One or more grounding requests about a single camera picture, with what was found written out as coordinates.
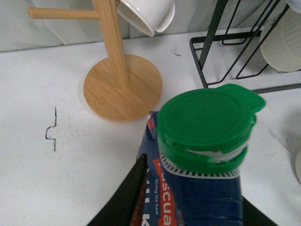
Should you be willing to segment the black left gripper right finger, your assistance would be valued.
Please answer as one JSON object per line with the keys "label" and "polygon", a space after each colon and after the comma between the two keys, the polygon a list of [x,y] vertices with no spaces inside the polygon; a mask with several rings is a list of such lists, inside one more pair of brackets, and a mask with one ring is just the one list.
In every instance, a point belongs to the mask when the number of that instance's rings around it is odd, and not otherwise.
{"label": "black left gripper right finger", "polygon": [[255,208],[245,197],[243,198],[243,214],[245,226],[269,225],[269,219]]}

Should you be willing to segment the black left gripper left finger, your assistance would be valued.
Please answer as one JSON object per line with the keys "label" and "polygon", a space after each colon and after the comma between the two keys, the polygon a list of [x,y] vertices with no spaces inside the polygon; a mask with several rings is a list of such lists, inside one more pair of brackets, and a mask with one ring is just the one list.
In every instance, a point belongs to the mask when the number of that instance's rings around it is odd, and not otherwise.
{"label": "black left gripper left finger", "polygon": [[88,225],[140,226],[143,221],[147,168],[147,155],[142,154],[115,194]]}

